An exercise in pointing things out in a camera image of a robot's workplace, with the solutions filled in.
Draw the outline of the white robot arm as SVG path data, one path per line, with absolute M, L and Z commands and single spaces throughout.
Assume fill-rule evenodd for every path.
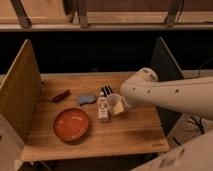
M 121 84 L 120 97 L 112 114 L 149 103 L 213 121 L 213 77 L 159 82 L 152 69 L 142 68 Z M 213 130 L 131 171 L 213 171 Z

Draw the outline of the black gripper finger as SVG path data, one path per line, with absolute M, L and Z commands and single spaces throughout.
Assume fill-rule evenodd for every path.
M 110 95 L 113 93 L 110 86 L 107 85 L 105 88 L 106 88 L 107 95 Z
M 107 92 L 105 90 L 105 87 L 101 87 L 102 92 L 104 93 L 104 96 L 107 97 Z

